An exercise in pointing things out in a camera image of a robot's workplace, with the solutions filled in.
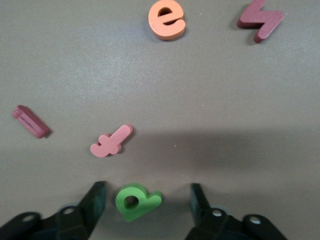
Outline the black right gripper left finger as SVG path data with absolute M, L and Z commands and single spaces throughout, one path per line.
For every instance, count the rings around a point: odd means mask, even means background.
M 97 181 L 77 205 L 43 219 L 23 212 L 0 227 L 0 240 L 88 240 L 106 206 L 106 183 Z

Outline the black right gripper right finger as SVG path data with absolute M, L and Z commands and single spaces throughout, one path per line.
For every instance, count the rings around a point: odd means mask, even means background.
M 247 214 L 242 220 L 209 204 L 199 183 L 190 185 L 194 227 L 184 240 L 288 240 L 265 216 Z

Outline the green letter p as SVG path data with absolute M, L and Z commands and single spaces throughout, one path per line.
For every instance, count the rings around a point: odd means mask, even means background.
M 129 204 L 126 200 L 128 197 L 135 197 L 137 203 Z M 115 205 L 123 218 L 131 222 L 159 207 L 162 198 L 162 193 L 158 190 L 148 193 L 143 185 L 129 183 L 120 188 L 115 197 Z

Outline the pink letter f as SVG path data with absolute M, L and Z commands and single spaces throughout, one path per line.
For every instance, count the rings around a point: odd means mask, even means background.
M 100 135 L 98 142 L 90 146 L 90 152 L 98 158 L 115 155 L 121 150 L 123 141 L 125 141 L 132 132 L 133 127 L 130 124 L 124 124 L 113 134 L 106 133 Z

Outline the dark red letter l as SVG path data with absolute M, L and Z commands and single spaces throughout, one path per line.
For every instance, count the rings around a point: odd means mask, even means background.
M 38 139 L 46 137 L 51 131 L 51 129 L 27 106 L 18 105 L 12 111 L 11 115 Z

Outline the orange letter e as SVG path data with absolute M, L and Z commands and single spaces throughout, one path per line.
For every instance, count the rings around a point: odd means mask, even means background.
M 175 0 L 158 0 L 148 13 L 152 32 L 163 41 L 171 41 L 184 34 L 186 22 L 184 10 Z

